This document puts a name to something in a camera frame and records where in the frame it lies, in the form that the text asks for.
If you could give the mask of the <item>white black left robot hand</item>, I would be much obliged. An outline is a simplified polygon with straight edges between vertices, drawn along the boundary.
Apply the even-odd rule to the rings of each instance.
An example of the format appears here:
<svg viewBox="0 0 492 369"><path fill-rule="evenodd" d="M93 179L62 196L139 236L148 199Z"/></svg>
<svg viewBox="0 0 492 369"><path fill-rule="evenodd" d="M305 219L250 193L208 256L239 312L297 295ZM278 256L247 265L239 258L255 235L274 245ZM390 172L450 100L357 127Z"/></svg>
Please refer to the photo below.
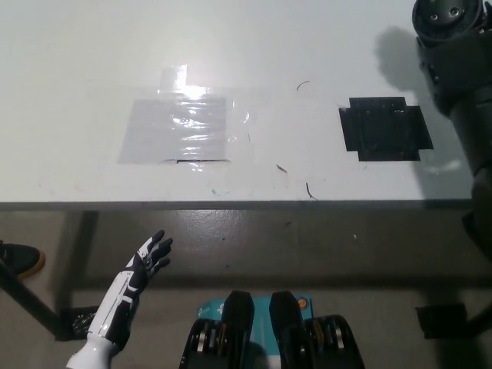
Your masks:
<svg viewBox="0 0 492 369"><path fill-rule="evenodd" d="M119 350L125 347L140 295L157 272L169 264L172 242L160 230L135 252L103 297L88 337L102 337Z"/></svg>

